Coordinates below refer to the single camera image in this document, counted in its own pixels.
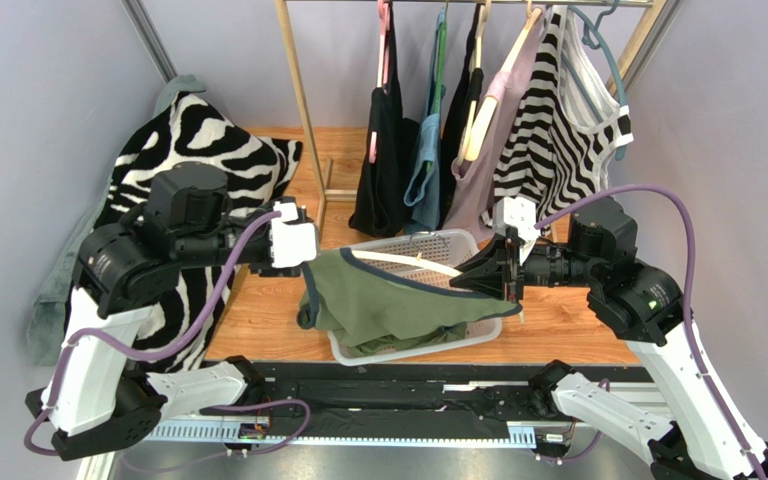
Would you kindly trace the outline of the green tank top navy trim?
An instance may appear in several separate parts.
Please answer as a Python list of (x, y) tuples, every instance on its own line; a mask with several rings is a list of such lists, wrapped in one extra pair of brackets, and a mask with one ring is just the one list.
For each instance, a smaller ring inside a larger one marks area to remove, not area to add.
[(418, 282), (376, 268), (349, 248), (301, 267), (298, 326), (331, 333), (353, 356), (464, 341), (476, 322), (518, 315), (522, 306), (477, 292)]

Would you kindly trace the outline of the cream plastic hanger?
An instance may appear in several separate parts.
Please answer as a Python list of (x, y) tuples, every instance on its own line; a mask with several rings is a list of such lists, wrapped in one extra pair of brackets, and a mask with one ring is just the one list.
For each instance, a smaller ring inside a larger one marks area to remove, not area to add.
[(457, 267), (478, 253), (473, 236), (462, 229), (423, 231), (348, 246), (367, 265), (403, 278), (455, 290), (449, 281)]

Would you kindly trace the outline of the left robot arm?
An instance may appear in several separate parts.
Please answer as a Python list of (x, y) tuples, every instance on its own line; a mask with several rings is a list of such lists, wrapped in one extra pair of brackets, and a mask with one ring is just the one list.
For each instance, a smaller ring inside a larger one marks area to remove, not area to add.
[[(291, 198), (243, 219), (230, 215), (227, 175), (184, 162), (157, 174), (148, 199), (119, 221), (94, 230), (78, 250), (71, 318), (53, 376), (31, 391), (34, 425), (49, 423), (49, 447), (25, 447), (64, 461), (128, 449), (160, 423), (203, 410), (269, 408), (263, 377), (241, 356), (175, 373), (149, 373), (144, 362), (179, 353), (203, 329), (240, 264), (269, 277), (297, 276), (319, 253), (319, 233)], [(175, 342), (155, 352), (133, 343), (161, 297), (186, 270), (221, 273), (201, 312)]]

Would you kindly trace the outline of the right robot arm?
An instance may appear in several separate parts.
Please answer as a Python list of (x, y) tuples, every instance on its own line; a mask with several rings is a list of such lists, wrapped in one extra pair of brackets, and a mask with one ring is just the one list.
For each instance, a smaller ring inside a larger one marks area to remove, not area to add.
[(555, 360), (528, 382), (532, 413), (591, 425), (657, 479), (768, 479), (768, 441), (723, 391), (679, 284), (638, 258), (638, 226), (622, 206), (605, 197), (579, 207), (562, 244), (530, 246), (531, 232), (520, 217), (502, 221), (452, 285), (511, 302), (528, 286), (585, 288), (589, 309), (638, 357), (670, 411), (655, 415)]

